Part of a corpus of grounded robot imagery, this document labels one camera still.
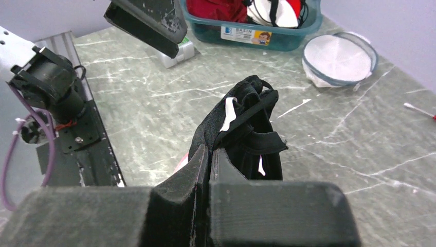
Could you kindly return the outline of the pink-trimmed white mesh laundry bag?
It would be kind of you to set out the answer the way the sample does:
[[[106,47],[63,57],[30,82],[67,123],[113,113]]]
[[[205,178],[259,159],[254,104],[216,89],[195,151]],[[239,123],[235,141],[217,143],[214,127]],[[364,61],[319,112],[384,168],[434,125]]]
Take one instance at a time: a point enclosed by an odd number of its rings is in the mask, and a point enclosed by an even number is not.
[[[187,165],[188,163],[188,157],[189,157],[189,153],[186,153],[184,155],[184,157],[179,161],[179,163],[177,164],[177,166],[174,169],[173,173],[178,172],[180,169],[182,169],[185,165]]]

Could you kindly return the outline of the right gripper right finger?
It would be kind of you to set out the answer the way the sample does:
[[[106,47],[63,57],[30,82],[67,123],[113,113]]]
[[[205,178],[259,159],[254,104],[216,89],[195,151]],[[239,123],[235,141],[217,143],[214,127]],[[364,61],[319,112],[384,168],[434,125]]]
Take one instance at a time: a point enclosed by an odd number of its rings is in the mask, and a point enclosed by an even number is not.
[[[349,202],[333,183],[248,180],[217,149],[209,189],[212,246],[361,246]]]

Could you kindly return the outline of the blue-trimmed white mesh laundry bag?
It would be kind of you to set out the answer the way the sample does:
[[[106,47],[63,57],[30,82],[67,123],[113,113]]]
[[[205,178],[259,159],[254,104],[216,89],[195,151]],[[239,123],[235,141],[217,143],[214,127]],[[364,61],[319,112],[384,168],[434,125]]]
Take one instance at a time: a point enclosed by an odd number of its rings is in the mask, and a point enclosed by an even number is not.
[[[318,88],[356,86],[374,73],[378,61],[371,42],[355,32],[314,37],[302,53],[306,77]]]

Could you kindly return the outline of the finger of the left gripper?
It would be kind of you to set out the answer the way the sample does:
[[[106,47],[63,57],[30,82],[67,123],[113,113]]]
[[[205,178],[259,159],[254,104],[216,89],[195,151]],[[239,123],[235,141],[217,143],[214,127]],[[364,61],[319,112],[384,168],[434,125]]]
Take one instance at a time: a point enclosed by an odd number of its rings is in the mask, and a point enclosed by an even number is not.
[[[188,29],[180,1],[174,0],[112,0],[104,18],[172,59]]]

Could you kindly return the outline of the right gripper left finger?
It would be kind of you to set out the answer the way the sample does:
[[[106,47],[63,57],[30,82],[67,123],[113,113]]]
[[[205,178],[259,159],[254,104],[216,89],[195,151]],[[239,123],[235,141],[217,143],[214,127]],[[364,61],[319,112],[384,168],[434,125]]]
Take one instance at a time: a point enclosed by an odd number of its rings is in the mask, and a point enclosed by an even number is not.
[[[202,246],[196,225],[208,166],[201,145],[156,187],[52,187],[29,194],[1,246]]]

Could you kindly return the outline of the white bra with black straps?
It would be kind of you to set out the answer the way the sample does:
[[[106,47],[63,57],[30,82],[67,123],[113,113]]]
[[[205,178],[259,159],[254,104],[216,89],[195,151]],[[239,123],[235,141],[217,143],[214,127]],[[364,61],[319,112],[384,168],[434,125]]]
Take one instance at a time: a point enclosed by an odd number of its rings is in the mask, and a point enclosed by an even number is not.
[[[302,2],[300,16],[295,17],[277,17],[278,0],[250,0],[243,1],[247,7],[247,21],[251,24],[282,27],[282,28],[300,28],[308,17],[308,5],[306,1]]]

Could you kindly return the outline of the dark red bra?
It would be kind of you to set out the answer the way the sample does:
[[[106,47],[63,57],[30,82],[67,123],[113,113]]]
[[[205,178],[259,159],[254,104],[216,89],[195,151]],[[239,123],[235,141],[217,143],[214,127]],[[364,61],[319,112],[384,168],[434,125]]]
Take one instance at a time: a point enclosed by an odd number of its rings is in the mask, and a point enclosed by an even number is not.
[[[246,23],[247,7],[239,0],[187,0],[188,12],[204,19]]]

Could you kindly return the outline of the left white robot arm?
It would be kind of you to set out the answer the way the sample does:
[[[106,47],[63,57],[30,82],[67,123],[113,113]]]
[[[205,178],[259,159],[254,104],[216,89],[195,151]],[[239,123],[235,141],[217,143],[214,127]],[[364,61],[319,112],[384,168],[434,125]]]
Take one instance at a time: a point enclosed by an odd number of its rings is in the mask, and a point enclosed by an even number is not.
[[[104,18],[171,58],[187,33],[179,1],[111,1]],[[18,93],[48,140],[59,134],[69,151],[100,140],[95,109],[76,70],[66,57],[1,28],[1,82]]]

